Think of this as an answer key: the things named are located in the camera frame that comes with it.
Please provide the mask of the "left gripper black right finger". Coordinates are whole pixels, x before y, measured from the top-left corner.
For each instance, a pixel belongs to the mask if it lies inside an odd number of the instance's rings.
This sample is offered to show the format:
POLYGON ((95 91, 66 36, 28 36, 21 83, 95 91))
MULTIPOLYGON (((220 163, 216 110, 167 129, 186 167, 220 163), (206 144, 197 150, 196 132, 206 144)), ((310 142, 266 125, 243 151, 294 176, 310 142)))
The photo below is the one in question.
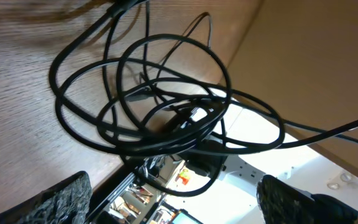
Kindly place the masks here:
POLYGON ((354 223, 358 211, 325 194, 309 194, 272 175, 257 184, 257 201, 266 224, 354 223))

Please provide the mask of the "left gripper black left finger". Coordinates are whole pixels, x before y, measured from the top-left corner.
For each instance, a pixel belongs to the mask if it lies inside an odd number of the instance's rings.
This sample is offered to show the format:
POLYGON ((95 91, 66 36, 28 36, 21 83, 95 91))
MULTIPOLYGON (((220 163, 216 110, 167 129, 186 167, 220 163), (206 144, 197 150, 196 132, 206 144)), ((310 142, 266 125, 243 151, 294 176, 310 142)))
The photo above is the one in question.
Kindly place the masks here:
POLYGON ((0 213, 0 224, 85 223, 91 196, 89 175, 79 171, 0 213))

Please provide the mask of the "brown cardboard panel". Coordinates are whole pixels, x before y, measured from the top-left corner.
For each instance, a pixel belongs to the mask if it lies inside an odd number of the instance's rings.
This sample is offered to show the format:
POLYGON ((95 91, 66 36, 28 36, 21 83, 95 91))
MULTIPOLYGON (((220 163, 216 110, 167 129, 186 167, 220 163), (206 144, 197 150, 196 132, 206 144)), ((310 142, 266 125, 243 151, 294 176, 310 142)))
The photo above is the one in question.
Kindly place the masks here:
POLYGON ((234 89, 330 130, 358 119, 358 1, 263 1, 229 67, 234 89))

